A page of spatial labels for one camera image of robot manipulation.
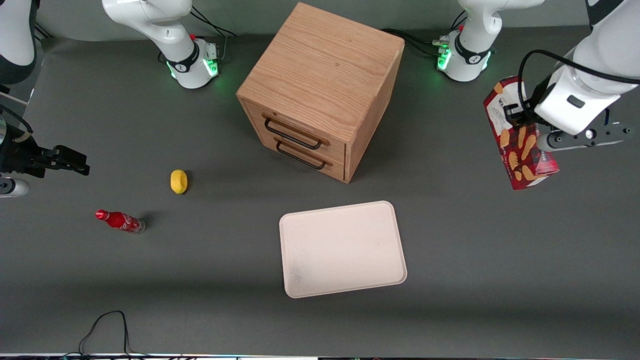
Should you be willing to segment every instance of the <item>drawer handle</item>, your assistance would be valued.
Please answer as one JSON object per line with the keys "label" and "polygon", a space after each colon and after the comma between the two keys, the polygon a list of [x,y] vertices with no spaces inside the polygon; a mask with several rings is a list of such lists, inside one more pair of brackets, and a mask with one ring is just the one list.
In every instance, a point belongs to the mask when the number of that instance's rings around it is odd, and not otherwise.
{"label": "drawer handle", "polygon": [[279,130],[276,130],[276,129],[270,127],[269,126],[270,122],[271,122],[271,118],[269,118],[269,117],[264,121],[264,127],[266,127],[267,130],[271,131],[274,134],[278,134],[278,135],[282,136],[283,138],[285,138],[287,140],[290,140],[290,141],[292,141],[292,142],[294,142],[294,143],[296,143],[296,144],[298,144],[300,146],[304,146],[307,149],[311,149],[311,150],[318,150],[320,145],[322,145],[322,140],[318,140],[318,143],[315,144],[315,145],[311,145],[311,144],[308,144],[306,142],[302,142],[302,141],[300,141],[300,140],[298,140],[298,139],[296,139],[296,138],[294,138],[292,136],[289,136],[289,135],[283,133],[282,131],[279,131]]}
{"label": "drawer handle", "polygon": [[303,160],[303,159],[301,159],[301,158],[299,158],[299,157],[297,157],[297,156],[295,156],[295,155],[293,155],[293,154],[289,154],[288,152],[286,152],[286,151],[282,150],[282,149],[280,148],[280,145],[282,145],[282,142],[278,142],[278,143],[276,144],[276,150],[277,150],[280,154],[283,154],[284,156],[286,156],[286,157],[288,157],[288,158],[290,158],[290,159],[293,159],[293,160],[296,160],[296,161],[298,161],[298,162],[300,162],[300,163],[303,163],[303,164],[305,164],[306,166],[308,166],[308,167],[310,167],[310,168],[314,168],[314,169],[316,169],[316,170],[322,170],[322,169],[324,168],[324,166],[326,165],[326,161],[323,161],[321,165],[313,165],[313,164],[311,164],[311,163],[310,163],[310,162],[308,162],[308,161],[305,161],[305,160]]}

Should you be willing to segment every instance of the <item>gray tabletop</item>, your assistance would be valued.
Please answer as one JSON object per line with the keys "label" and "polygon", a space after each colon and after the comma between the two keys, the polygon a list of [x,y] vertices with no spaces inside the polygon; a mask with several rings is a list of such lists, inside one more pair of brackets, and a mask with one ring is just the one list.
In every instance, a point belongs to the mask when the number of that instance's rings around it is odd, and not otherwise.
{"label": "gray tabletop", "polygon": [[[270,37],[230,39],[221,77],[199,90],[150,41],[50,43],[25,116],[40,145],[79,150],[92,171],[50,171],[0,202],[1,350],[73,351],[121,309],[140,352],[638,358],[640,138],[557,153],[560,173],[515,192],[482,105],[528,50],[565,53],[587,33],[504,30],[471,83],[405,51],[349,185],[253,132],[235,92]],[[529,87],[552,66],[533,58]],[[627,94],[612,115],[634,125],[639,104]],[[190,171],[183,196],[176,168]],[[290,299],[280,217],[374,200],[396,207],[406,282]],[[99,208],[149,229],[113,231]],[[107,318],[87,351],[119,352],[121,337]]]}

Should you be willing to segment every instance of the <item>coca-cola bottle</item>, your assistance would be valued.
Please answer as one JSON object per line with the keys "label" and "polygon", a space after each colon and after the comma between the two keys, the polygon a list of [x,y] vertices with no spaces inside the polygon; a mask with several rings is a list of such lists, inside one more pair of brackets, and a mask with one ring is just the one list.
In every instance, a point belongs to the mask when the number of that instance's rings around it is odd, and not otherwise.
{"label": "coca-cola bottle", "polygon": [[113,229],[126,231],[131,234],[140,234],[145,230],[145,222],[138,220],[130,215],[114,211],[112,213],[106,210],[98,210],[95,217],[109,224]]}

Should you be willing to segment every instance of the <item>yellow lemon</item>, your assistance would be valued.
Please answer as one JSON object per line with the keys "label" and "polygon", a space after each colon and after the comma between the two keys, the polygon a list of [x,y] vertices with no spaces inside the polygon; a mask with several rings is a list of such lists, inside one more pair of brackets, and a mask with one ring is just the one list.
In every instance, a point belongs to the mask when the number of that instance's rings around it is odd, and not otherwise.
{"label": "yellow lemon", "polygon": [[187,174],[182,170],[174,170],[171,173],[171,190],[175,193],[187,191]]}

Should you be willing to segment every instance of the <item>plastic tray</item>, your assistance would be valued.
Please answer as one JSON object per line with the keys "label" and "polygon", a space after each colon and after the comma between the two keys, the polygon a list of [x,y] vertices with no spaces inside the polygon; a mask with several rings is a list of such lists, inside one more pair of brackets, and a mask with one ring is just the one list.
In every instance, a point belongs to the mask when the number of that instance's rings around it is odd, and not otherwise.
{"label": "plastic tray", "polygon": [[294,299],[406,279],[396,212],[387,201],[286,214],[280,243],[285,291]]}

